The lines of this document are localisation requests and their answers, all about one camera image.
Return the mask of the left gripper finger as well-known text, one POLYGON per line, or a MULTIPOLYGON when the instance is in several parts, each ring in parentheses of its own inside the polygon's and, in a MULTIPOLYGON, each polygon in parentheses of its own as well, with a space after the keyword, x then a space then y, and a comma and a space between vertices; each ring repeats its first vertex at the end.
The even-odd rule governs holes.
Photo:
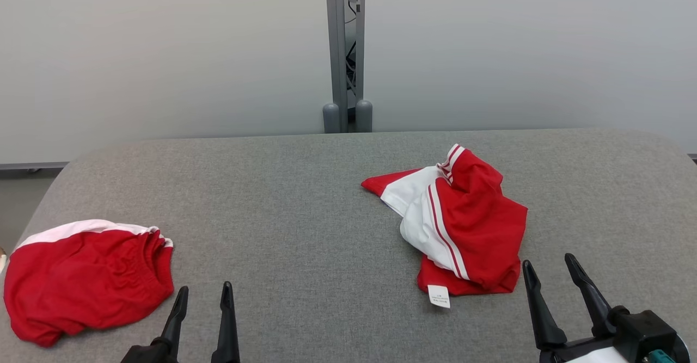
POLYGON ((222 312, 217 348, 212 353, 212 362, 240 362, 239 339, 237 338, 234 291, 230 281, 225 281, 220 298, 222 312))
POLYGON ((181 326, 188 307, 188 286, 182 286, 174 299, 172 310, 167 318, 160 338, 167 342, 169 348, 179 348, 181 326))

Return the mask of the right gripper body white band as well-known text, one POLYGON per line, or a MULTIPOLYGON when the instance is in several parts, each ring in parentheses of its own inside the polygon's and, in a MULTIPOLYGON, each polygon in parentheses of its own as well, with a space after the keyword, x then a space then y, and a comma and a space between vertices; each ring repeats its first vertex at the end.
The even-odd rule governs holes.
POLYGON ((551 343, 537 336, 540 362, 630 362, 613 346, 615 334, 590 337, 567 343, 551 343))

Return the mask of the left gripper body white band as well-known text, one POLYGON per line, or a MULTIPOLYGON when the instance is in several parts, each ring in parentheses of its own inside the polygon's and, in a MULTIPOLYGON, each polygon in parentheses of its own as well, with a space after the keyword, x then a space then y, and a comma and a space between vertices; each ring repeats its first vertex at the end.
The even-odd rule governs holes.
POLYGON ((131 346, 121 362, 178 362, 178 348, 179 344, 177 342, 169 339, 154 339, 148 346, 131 346))

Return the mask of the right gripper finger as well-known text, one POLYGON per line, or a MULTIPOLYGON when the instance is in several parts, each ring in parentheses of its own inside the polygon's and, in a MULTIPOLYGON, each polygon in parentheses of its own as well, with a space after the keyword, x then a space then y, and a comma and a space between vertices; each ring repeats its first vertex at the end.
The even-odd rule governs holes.
POLYGON ((537 349, 547 350, 564 345, 567 343, 567 336, 557 326, 543 298, 542 284, 538 279, 537 272, 528 260, 523 261, 521 266, 537 349))
POLYGON ((610 306, 603 294, 587 275, 575 255, 566 253, 564 259, 573 283, 582 293, 583 301, 592 323, 592 335, 594 337, 615 335, 616 328, 608 320, 610 306))

